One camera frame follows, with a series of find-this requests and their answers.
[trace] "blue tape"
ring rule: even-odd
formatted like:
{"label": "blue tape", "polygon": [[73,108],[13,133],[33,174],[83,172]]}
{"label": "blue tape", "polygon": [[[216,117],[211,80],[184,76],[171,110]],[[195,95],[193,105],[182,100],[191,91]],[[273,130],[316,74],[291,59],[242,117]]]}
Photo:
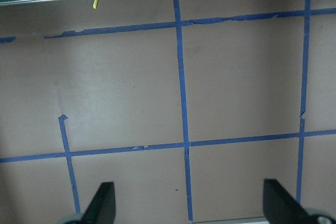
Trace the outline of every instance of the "blue tape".
{"label": "blue tape", "polygon": [[0,163],[29,161],[29,160],[66,157],[66,156],[67,156],[66,153],[48,153],[48,154],[29,155],[29,156],[21,156],[21,157],[4,157],[4,158],[0,158]]}
{"label": "blue tape", "polygon": [[326,9],[316,9],[311,10],[310,15],[325,15],[325,14],[335,14],[336,8],[326,8]]}
{"label": "blue tape", "polygon": [[184,168],[185,168],[185,183],[186,183],[187,206],[188,206],[188,219],[189,221],[193,221],[193,205],[191,194],[192,189],[191,189],[190,159],[189,159],[190,144],[188,135],[187,101],[186,101],[184,63],[183,63],[182,22],[181,22],[179,0],[173,0],[173,2],[174,2],[175,23],[176,23],[178,75],[180,80],[181,107],[182,107]]}
{"label": "blue tape", "polygon": [[16,40],[16,36],[0,38],[0,44],[1,43],[11,43],[14,40]]}
{"label": "blue tape", "polygon": [[302,60],[302,86],[301,86],[301,107],[300,107],[300,132],[299,132],[299,153],[298,153],[298,172],[296,185],[296,200],[301,201],[302,187],[302,169],[303,169],[303,152],[305,139],[305,119],[307,101],[307,81],[308,81],[308,56],[309,56],[309,29],[310,29],[310,0],[304,3],[305,21],[303,36],[303,60]]}
{"label": "blue tape", "polygon": [[44,38],[45,39],[55,39],[55,38],[64,38],[64,37],[95,35],[95,34],[113,34],[113,33],[123,33],[126,31],[153,30],[153,29],[162,29],[162,28],[173,28],[173,27],[175,27],[175,22],[93,28],[93,29],[85,29],[83,31],[65,31],[61,35],[44,36]]}
{"label": "blue tape", "polygon": [[325,131],[309,131],[305,132],[304,136],[325,136],[325,135],[335,135],[336,130],[325,130]]}
{"label": "blue tape", "polygon": [[304,16],[305,12],[303,10],[295,10],[292,12],[277,12],[277,13],[260,13],[260,14],[250,14],[250,15],[239,15],[234,17],[226,18],[201,18],[193,20],[182,21],[182,26],[190,25],[207,25],[214,23],[221,23],[225,21],[246,21],[246,20],[258,20],[258,19],[270,19],[270,18],[287,18],[287,17],[298,17]]}
{"label": "blue tape", "polygon": [[73,168],[72,162],[71,162],[69,142],[68,142],[67,134],[66,134],[66,131],[65,131],[64,121],[66,119],[68,119],[68,118],[65,115],[61,115],[58,118],[58,122],[59,122],[59,127],[60,127],[60,130],[61,130],[61,134],[62,134],[62,141],[63,141],[64,150],[65,150],[66,153],[69,154],[69,156],[67,156],[67,164],[68,164],[70,182],[71,182],[71,186],[72,186],[73,200],[75,202],[75,209],[76,209],[76,213],[80,213],[80,205],[79,205],[77,184],[76,184],[76,179],[75,179],[75,172],[74,172],[74,168]]}
{"label": "blue tape", "polygon": [[208,141],[196,141],[196,142],[190,142],[190,146],[246,143],[246,142],[286,139],[286,138],[293,138],[293,137],[299,137],[299,133],[266,135],[266,136],[247,136],[247,137],[236,137],[236,138],[217,139],[217,140],[208,140]]}

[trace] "yellow object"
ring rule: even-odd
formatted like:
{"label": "yellow object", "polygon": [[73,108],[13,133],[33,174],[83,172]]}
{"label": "yellow object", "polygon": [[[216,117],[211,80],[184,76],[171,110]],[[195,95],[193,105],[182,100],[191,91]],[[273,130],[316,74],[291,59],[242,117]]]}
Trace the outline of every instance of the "yellow object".
{"label": "yellow object", "polygon": [[98,0],[93,1],[93,9],[97,9]]}

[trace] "tape strip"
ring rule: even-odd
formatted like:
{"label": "tape strip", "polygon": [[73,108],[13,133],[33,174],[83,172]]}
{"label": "tape strip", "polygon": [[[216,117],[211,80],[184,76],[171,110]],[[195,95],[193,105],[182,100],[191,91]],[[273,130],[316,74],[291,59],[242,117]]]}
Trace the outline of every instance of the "tape strip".
{"label": "tape strip", "polygon": [[298,153],[298,172],[296,184],[296,200],[301,201],[303,151],[305,139],[305,119],[307,101],[307,80],[308,80],[308,55],[309,55],[309,29],[310,29],[310,0],[304,3],[305,21],[303,36],[303,61],[302,61],[302,86],[301,86],[301,108],[300,108],[300,132],[299,132],[299,153]]}
{"label": "tape strip", "polygon": [[65,31],[61,35],[44,36],[44,38],[45,39],[55,39],[55,38],[65,38],[65,37],[74,37],[74,36],[95,35],[95,34],[113,34],[113,33],[123,33],[126,31],[153,30],[153,29],[162,29],[162,28],[173,28],[173,27],[175,27],[175,22],[153,23],[153,24],[132,25],[132,26],[119,26],[119,27],[92,28],[92,29],[85,29],[83,31]]}
{"label": "tape strip", "polygon": [[325,136],[325,135],[335,135],[336,130],[326,130],[326,131],[310,131],[305,132],[304,136]]}
{"label": "tape strip", "polygon": [[[324,15],[324,14],[334,14],[334,13],[336,13],[336,8],[315,9],[311,11],[311,15]],[[234,17],[225,17],[225,18],[221,18],[221,17],[201,18],[201,19],[192,19],[192,20],[182,20],[181,26],[207,25],[207,24],[221,23],[225,21],[246,21],[246,20],[258,20],[258,19],[270,19],[270,18],[298,17],[298,16],[304,16],[304,14],[305,14],[304,10],[294,10],[294,11],[289,11],[289,12],[238,15]],[[65,31],[61,35],[44,36],[44,38],[45,39],[55,39],[55,38],[64,38],[64,37],[123,33],[127,31],[163,29],[163,28],[173,28],[173,27],[175,27],[175,22],[152,23],[152,24],[119,26],[119,27],[92,28],[92,29],[85,29],[83,31],[74,31],[74,30]],[[0,43],[12,42],[15,39],[16,37],[0,38]]]}
{"label": "tape strip", "polygon": [[0,44],[1,43],[11,43],[14,40],[16,40],[16,36],[0,38]]}
{"label": "tape strip", "polygon": [[[65,131],[65,124],[64,124],[64,121],[66,119],[68,119],[68,118],[65,115],[61,115],[58,118],[58,122],[59,122],[59,127],[60,127],[60,130],[61,130],[64,150],[65,150],[66,153],[70,154],[69,142],[68,142],[67,134],[66,134],[66,131]],[[73,200],[75,202],[75,209],[76,209],[76,213],[79,214],[80,213],[80,205],[79,205],[77,184],[76,184],[76,179],[75,179],[75,172],[74,172],[74,168],[73,168],[72,162],[71,162],[71,155],[69,155],[69,156],[67,155],[67,163],[68,163],[69,176],[70,176],[70,181],[71,181],[71,186],[72,186]]]}
{"label": "tape strip", "polygon": [[4,158],[0,158],[0,163],[29,161],[29,160],[55,158],[55,157],[66,157],[66,153],[48,153],[48,154],[29,155],[29,156],[21,156],[21,157],[4,157]]}
{"label": "tape strip", "polygon": [[[197,141],[197,142],[189,142],[188,145],[189,146],[205,146],[205,145],[216,145],[216,144],[232,144],[232,143],[246,143],[246,142],[255,142],[255,141],[267,141],[267,140],[277,140],[277,139],[299,137],[299,134],[300,133],[289,133],[289,134],[278,134],[278,135],[226,138],[226,139],[218,139],[218,140],[204,140],[204,141]],[[304,133],[304,136],[323,136],[323,135],[336,135],[336,130],[311,131],[311,132]],[[72,157],[72,156],[86,156],[86,155],[98,155],[98,154],[112,154],[112,153],[122,153],[122,152],[150,151],[150,150],[184,148],[184,147],[185,147],[184,143],[172,143],[172,144],[156,144],[156,145],[149,145],[149,146],[134,146],[134,147],[110,148],[110,149],[89,150],[89,151],[77,151],[77,152],[69,152],[69,153],[48,153],[48,154],[39,154],[39,155],[0,158],[0,163],[20,162],[20,161],[68,157],[68,156]]]}
{"label": "tape strip", "polygon": [[311,10],[310,15],[325,15],[325,14],[335,14],[336,8],[326,8],[326,9],[316,9]]}
{"label": "tape strip", "polygon": [[190,146],[246,143],[246,142],[286,139],[286,138],[292,138],[292,137],[299,137],[299,133],[265,135],[265,136],[247,136],[247,137],[236,137],[236,138],[217,139],[217,140],[208,140],[208,141],[196,141],[196,142],[190,142]]}
{"label": "tape strip", "polygon": [[246,21],[246,20],[258,20],[258,19],[270,19],[270,18],[288,18],[288,17],[304,16],[304,14],[305,12],[303,10],[295,10],[292,12],[260,13],[250,15],[239,15],[226,18],[220,18],[220,17],[201,18],[193,20],[184,20],[182,21],[182,26],[207,25],[207,24],[221,23],[225,21]]}
{"label": "tape strip", "polygon": [[177,39],[177,61],[178,75],[180,80],[181,107],[182,107],[182,128],[183,128],[183,143],[184,143],[184,168],[185,168],[185,183],[187,190],[187,206],[189,221],[193,221],[193,205],[191,194],[191,176],[190,176],[190,159],[189,159],[189,135],[188,135],[188,117],[187,117],[187,101],[185,91],[184,78],[184,63],[183,63],[183,39],[182,39],[182,22],[179,0],[173,0],[175,23],[176,23],[176,39]]}

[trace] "floor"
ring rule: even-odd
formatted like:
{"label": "floor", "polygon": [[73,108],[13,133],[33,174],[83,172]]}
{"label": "floor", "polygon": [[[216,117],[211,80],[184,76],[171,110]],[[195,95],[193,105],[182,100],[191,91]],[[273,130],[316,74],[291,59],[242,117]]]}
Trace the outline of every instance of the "floor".
{"label": "floor", "polygon": [[0,7],[0,222],[114,181],[116,224],[255,218],[264,178],[336,216],[335,0]]}

